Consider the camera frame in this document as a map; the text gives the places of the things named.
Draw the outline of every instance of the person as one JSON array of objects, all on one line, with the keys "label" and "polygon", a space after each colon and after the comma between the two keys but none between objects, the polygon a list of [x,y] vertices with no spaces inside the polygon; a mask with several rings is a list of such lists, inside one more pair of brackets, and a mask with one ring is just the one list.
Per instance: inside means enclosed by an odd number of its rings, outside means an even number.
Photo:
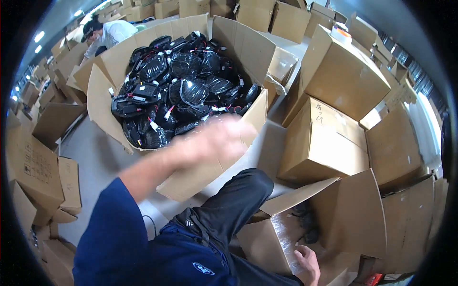
[{"label": "person", "polygon": [[80,65],[83,65],[88,59],[98,55],[104,50],[111,49],[136,32],[137,28],[127,21],[116,20],[102,24],[98,21],[98,15],[93,15],[92,19],[83,27],[81,42],[84,43],[89,40],[92,41],[92,44],[84,54],[84,58]]},{"label": "person", "polygon": [[[251,124],[227,115],[187,138],[175,137],[169,148],[121,171],[101,192],[79,241],[75,285],[303,285],[295,276],[268,273],[228,250],[232,237],[273,191],[272,180],[259,169],[241,171],[201,207],[185,209],[147,239],[137,203],[176,170],[216,157],[240,157],[247,149],[240,138],[255,135]],[[300,246],[295,255],[316,286],[315,253]]]}]

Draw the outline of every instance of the black wire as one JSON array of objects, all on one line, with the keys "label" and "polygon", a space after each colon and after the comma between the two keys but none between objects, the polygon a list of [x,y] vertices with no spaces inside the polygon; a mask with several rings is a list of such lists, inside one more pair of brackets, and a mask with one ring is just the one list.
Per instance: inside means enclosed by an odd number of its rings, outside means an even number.
[{"label": "black wire", "polygon": [[149,219],[153,222],[153,226],[154,226],[154,237],[158,236],[158,233],[156,232],[156,224],[154,223],[153,219],[152,219],[150,216],[147,216],[147,215],[142,216],[142,218],[144,218],[144,217],[149,217]]}]

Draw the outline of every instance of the hand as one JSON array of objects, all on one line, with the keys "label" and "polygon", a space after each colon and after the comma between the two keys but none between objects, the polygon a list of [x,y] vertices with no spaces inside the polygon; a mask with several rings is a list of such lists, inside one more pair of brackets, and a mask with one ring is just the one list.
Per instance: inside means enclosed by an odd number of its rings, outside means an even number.
[{"label": "hand", "polygon": [[311,285],[318,285],[321,272],[315,252],[305,245],[299,245],[297,250],[294,251],[294,255],[302,268],[310,272]]},{"label": "hand", "polygon": [[196,127],[189,137],[177,136],[172,140],[174,151],[180,157],[180,167],[187,167],[211,159],[231,160],[242,156],[248,146],[241,138],[256,136],[253,125],[241,121],[240,116],[224,115]]}]

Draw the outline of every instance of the concrete floor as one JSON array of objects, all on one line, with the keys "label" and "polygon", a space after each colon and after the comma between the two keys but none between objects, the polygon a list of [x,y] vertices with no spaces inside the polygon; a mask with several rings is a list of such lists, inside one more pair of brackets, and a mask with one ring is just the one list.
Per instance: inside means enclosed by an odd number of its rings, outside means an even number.
[{"label": "concrete floor", "polygon": [[[147,26],[151,27],[174,18],[177,16],[152,21],[147,23]],[[263,34],[278,46],[295,54],[299,58],[299,62],[302,60],[308,46],[307,38],[304,38],[303,43],[299,45],[268,33]],[[292,79],[295,78],[298,71],[299,65],[294,70]],[[286,85],[287,89],[291,83],[292,80]],[[246,154],[224,174],[205,187],[202,192],[182,203],[170,200],[159,193],[153,193],[150,198],[139,204],[142,214],[149,215],[154,219],[157,231],[186,207],[202,205],[206,199],[216,194],[232,176],[246,168],[260,168],[274,181],[274,191],[271,198],[293,190],[292,187],[294,186],[276,179],[286,133],[286,129],[278,124],[283,118],[284,103],[281,101],[282,98],[279,98],[274,104],[269,112],[269,119]],[[59,224],[59,234],[77,246],[88,225],[100,192],[117,177],[119,171],[134,164],[140,159],[140,156],[127,154],[117,141],[106,135],[96,124],[90,121],[89,117],[84,118],[63,140],[60,145],[60,155],[74,159],[79,164],[82,211],[77,215],[76,221]],[[147,217],[144,217],[144,221],[148,230],[148,238],[152,239],[154,237],[153,224]]]}]

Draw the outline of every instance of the white shirt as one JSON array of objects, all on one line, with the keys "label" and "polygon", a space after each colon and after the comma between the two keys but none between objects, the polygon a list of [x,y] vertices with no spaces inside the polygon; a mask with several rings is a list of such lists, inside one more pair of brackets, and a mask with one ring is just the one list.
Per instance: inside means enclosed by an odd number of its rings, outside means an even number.
[{"label": "white shirt", "polygon": [[86,58],[89,59],[95,56],[95,52],[101,46],[111,49],[116,44],[135,34],[137,32],[137,28],[124,20],[116,20],[105,23],[102,31],[103,35],[95,40],[84,54]]}]

